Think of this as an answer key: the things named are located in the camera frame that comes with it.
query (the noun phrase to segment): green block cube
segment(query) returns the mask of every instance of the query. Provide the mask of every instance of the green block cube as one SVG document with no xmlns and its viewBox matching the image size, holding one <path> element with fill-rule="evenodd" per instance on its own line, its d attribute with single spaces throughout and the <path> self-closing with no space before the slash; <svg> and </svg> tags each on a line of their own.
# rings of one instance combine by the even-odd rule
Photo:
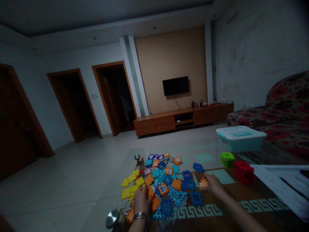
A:
<svg viewBox="0 0 309 232">
<path fill-rule="evenodd" d="M 226 168 L 233 168 L 234 162 L 236 160 L 235 156 L 232 153 L 229 152 L 222 152 L 221 156 L 221 163 Z"/>
</svg>

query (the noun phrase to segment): coffee table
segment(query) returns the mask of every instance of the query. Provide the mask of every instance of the coffee table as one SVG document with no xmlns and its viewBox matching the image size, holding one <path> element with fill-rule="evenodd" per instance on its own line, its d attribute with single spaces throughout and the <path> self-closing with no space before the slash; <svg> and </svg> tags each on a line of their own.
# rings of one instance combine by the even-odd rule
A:
<svg viewBox="0 0 309 232">
<path fill-rule="evenodd" d="M 207 138 L 201 140 L 187 141 L 169 145 L 156 145 L 144 148 L 131 149 L 117 170 L 109 180 L 102 198 L 119 197 L 116 207 L 124 207 L 127 200 L 121 202 L 120 196 L 123 188 L 120 187 L 124 178 L 128 177 L 136 167 L 134 156 L 140 154 L 141 158 L 147 160 L 149 154 L 170 153 L 172 157 L 181 157 L 183 170 L 192 171 L 199 182 L 203 174 L 193 170 L 193 163 L 200 163 L 206 171 L 214 173 L 223 183 L 224 189 L 261 225 L 269 231 L 290 231 L 308 228 L 275 194 L 269 190 L 258 178 L 250 186 L 242 185 L 236 178 L 234 169 L 226 169 L 220 162 L 222 152 L 227 152 L 219 142 L 219 138 Z M 234 154 L 236 161 L 246 161 L 249 164 L 264 164 L 254 152 Z M 173 217 L 164 221 L 152 220 L 150 231 L 241 231 L 232 216 L 225 211 L 214 197 L 208 193 L 202 193 L 204 206 L 194 207 L 190 200 L 187 205 L 174 208 Z M 122 231 L 127 231 L 130 224 L 122 220 Z"/>
</svg>

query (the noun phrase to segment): sofa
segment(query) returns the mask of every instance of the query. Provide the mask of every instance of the sofa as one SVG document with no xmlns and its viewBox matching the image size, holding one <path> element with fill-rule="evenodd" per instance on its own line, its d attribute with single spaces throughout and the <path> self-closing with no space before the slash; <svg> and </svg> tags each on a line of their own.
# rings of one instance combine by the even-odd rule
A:
<svg viewBox="0 0 309 232">
<path fill-rule="evenodd" d="M 227 124 L 263 131 L 272 145 L 309 160 L 309 71 L 280 80 L 265 106 L 230 113 Z"/>
</svg>

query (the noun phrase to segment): tile floor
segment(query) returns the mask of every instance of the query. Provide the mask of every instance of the tile floor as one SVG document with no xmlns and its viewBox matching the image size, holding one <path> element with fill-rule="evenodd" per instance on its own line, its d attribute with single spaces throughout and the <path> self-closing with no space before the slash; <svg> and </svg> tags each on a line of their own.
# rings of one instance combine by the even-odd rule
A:
<svg viewBox="0 0 309 232">
<path fill-rule="evenodd" d="M 105 231 L 106 215 L 120 198 L 107 193 L 106 186 L 130 149 L 172 148 L 173 143 L 214 137 L 223 127 L 225 123 L 141 139 L 135 131 L 86 139 L 1 181 L 0 212 L 17 231 Z"/>
</svg>

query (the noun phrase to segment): baseboard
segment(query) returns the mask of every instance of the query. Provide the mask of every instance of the baseboard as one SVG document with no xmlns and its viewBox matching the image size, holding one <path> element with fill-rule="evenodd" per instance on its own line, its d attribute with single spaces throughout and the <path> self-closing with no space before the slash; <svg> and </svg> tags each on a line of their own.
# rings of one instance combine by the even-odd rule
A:
<svg viewBox="0 0 309 232">
<path fill-rule="evenodd" d="M 57 149 L 54 150 L 55 154 L 73 146 L 75 144 L 75 141 L 71 141 L 71 142 L 68 142 L 67 144 L 64 144 L 63 146 L 61 147 L 58 147 Z"/>
<path fill-rule="evenodd" d="M 105 134 L 105 135 L 102 135 L 102 137 L 103 137 L 104 139 L 111 138 L 111 137 L 113 137 L 113 134 L 112 134 L 112 133 L 110 133 L 110 134 Z"/>
</svg>

